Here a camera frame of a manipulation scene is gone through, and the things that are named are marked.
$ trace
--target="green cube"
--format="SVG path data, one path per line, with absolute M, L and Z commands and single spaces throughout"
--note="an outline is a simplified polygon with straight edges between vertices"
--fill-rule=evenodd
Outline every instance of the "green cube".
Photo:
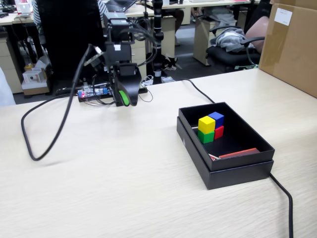
M 203 132 L 198 130 L 198 138 L 203 144 L 206 144 L 206 143 L 209 143 L 209 142 L 213 142 L 214 131 L 212 131 L 209 134 L 204 134 Z

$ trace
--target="office chair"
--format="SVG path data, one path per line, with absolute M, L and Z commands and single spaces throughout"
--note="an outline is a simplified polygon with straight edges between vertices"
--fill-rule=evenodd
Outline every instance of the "office chair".
M 97 0 L 36 0 L 53 75 L 72 79 L 88 44 L 103 47 Z M 89 65 L 82 76 L 95 74 Z
M 272 5 L 267 0 L 261 1 L 257 9 L 254 11 L 248 25 L 245 27 L 247 40 L 241 42 L 246 47 L 246 51 L 239 53 L 227 52 L 221 47 L 209 47 L 206 50 L 207 61 L 211 66 L 217 67 L 222 72 L 233 72 L 241 70 L 247 66 L 258 66 L 261 58 L 262 46 L 266 35 L 268 18 L 272 9 Z M 219 29 L 224 28 L 240 28 L 238 26 L 223 26 L 215 27 L 210 30 L 215 36 Z M 253 43 L 256 46 L 255 50 L 249 50 L 248 46 Z

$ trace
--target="white paper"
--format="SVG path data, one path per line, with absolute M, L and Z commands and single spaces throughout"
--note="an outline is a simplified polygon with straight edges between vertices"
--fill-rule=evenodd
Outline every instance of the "white paper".
M 278 8 L 276 11 L 274 21 L 279 22 L 285 26 L 289 26 L 289 23 L 291 22 L 292 14 L 293 13 L 291 11 Z

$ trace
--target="black box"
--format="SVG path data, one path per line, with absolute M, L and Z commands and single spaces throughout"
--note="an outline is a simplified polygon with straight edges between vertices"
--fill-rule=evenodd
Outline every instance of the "black box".
M 202 144 L 197 137 L 198 120 L 213 112 L 224 115 L 223 137 Z M 273 166 L 274 149 L 226 103 L 180 108 L 177 132 L 206 187 L 214 189 L 267 178 Z M 257 148 L 260 153 L 213 161 L 220 155 Z

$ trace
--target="wooden tabletop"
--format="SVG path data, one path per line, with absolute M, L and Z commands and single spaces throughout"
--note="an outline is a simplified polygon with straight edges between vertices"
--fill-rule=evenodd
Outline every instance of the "wooden tabletop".
M 164 5 L 162 9 L 187 8 L 187 7 L 202 7 L 202 6 L 227 6 L 236 4 L 249 4 L 249 1 L 233 1 L 233 0 L 219 0 L 219 1 L 205 1 L 205 2 L 189 2 L 185 1 L 183 4 Z
M 133 5 L 128 10 L 126 10 L 125 14 L 127 17 L 139 17 L 144 16 L 144 6 L 142 5 Z M 149 16 L 154 16 L 154 11 L 147 8 L 147 12 Z M 10 13 L 9 16 L 5 16 L 0 18 L 0 26 L 12 25 L 12 24 L 21 24 L 21 23 L 34 23 L 33 14 L 29 18 L 25 19 L 17 19 L 14 20 L 18 16 L 18 13 Z
M 317 99 L 259 69 L 193 81 L 275 148 L 272 173 L 293 196 L 294 237 L 315 238 Z M 176 117 L 181 107 L 209 101 L 189 82 L 149 90 L 153 101 L 136 107 L 91 107 L 74 98 L 40 162 L 30 159 L 20 125 L 39 102 L 0 108 L 0 237 L 288 237 L 288 199 L 271 179 L 206 189 Z M 67 100 L 25 120 L 36 156 L 54 137 Z

